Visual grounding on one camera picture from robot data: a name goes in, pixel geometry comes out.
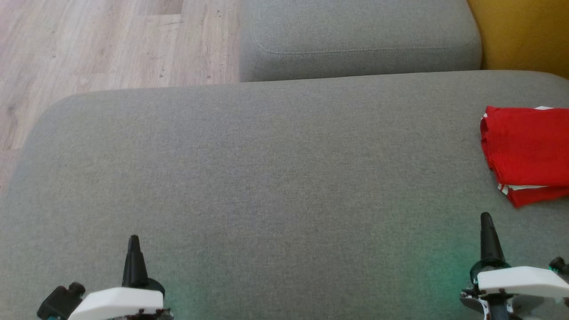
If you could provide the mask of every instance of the red cloth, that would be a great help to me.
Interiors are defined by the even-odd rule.
[[[488,106],[480,131],[498,183],[546,186],[509,190],[516,207],[569,195],[569,109]]]

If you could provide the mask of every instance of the stitching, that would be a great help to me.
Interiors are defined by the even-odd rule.
[[[272,51],[264,48],[260,45],[255,36],[254,32],[250,33],[251,40],[253,44],[257,46],[264,54],[273,56],[327,56],[327,55],[354,55],[354,54],[373,54],[381,51],[420,51],[420,50],[459,50],[463,47],[468,47],[475,42],[469,42],[467,44],[462,44],[460,46],[450,46],[450,47],[408,47],[408,48],[366,48],[366,49],[344,49],[344,50],[323,50],[323,51],[300,51],[300,52],[287,52],[287,51]]]

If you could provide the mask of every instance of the yellow fabric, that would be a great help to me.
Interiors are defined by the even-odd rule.
[[[569,0],[468,0],[484,69],[550,72],[569,79]]]

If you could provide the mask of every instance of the white robot part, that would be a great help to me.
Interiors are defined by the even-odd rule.
[[[486,294],[527,294],[547,298],[569,297],[569,284],[548,269],[518,266],[514,268],[484,271],[478,274],[478,287]]]
[[[160,291],[111,288],[89,294],[69,316],[69,320],[105,320],[142,314],[154,314],[164,308]]]

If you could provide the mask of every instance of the gray fabric surface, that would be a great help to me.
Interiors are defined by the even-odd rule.
[[[244,0],[241,12],[242,81],[480,68],[466,0]]]
[[[569,107],[569,81],[416,73],[65,99],[0,207],[2,318],[33,318],[57,285],[120,285],[136,233],[176,319],[479,320],[458,297],[481,212],[512,265],[569,257],[569,201],[515,210],[496,189],[488,104]]]

